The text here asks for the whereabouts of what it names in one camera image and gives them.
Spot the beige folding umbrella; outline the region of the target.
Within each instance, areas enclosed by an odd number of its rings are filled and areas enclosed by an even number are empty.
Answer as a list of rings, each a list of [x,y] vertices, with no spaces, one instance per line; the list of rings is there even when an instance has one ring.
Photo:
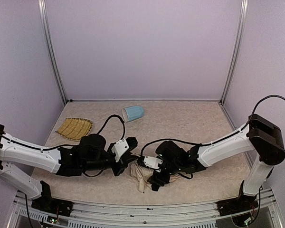
[[[148,182],[148,179],[153,175],[152,169],[139,166],[137,163],[132,163],[130,166],[130,175],[137,180],[136,187],[140,193],[145,193],[147,188],[152,188],[152,184]]]

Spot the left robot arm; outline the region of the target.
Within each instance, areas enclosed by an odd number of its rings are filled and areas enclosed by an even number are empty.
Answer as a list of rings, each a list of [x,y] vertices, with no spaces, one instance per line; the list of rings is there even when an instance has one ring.
[[[17,139],[4,132],[0,124],[0,179],[22,191],[34,201],[51,202],[50,186],[36,180],[15,164],[46,170],[58,176],[73,177],[87,175],[89,171],[111,169],[119,176],[135,161],[132,150],[138,145],[135,137],[122,138],[106,149],[106,140],[100,134],[81,138],[78,145],[44,147]]]

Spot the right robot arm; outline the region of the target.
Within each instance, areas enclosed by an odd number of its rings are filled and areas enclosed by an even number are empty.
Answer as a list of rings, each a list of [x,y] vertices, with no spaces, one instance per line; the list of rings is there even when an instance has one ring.
[[[265,118],[253,114],[248,124],[208,144],[197,144],[185,151],[172,140],[163,140],[156,149],[157,157],[146,156],[143,165],[154,170],[151,178],[154,190],[165,185],[170,175],[192,175],[234,155],[256,151],[257,157],[242,181],[236,203],[251,203],[274,166],[285,159],[281,130]]]

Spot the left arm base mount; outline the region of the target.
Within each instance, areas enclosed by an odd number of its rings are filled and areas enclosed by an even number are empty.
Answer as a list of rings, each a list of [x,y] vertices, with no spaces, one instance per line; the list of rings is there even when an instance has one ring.
[[[41,196],[38,199],[34,199],[31,206],[43,212],[69,217],[73,208],[73,202]]]

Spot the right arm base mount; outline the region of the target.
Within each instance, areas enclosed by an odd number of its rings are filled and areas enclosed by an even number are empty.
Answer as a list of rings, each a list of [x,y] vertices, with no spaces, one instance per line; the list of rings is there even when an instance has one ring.
[[[256,196],[239,196],[237,198],[220,200],[217,202],[220,216],[240,213],[258,207]]]

